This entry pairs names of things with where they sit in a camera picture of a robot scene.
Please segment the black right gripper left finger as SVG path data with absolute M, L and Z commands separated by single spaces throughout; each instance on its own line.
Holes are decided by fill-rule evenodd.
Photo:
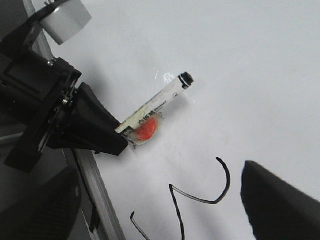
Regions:
M 67 167 L 0 213 L 2 240 L 66 240 L 82 200 L 78 172 Z

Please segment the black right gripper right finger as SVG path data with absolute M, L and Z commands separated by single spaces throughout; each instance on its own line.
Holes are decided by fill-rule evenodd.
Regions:
M 258 163 L 246 161 L 240 196 L 257 240 L 318 240 L 320 203 Z

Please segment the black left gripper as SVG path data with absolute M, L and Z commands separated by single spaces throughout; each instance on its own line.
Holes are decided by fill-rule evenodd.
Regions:
M 88 84 L 83 82 L 73 94 L 81 73 L 61 58 L 46 59 L 33 51 L 42 31 L 61 45 L 82 28 L 80 0 L 48 0 L 1 41 L 0 111 L 26 125 L 5 159 L 7 166 L 31 172 L 46 144 L 52 149 L 84 149 L 114 156 L 128 146 L 116 132 L 120 122 Z

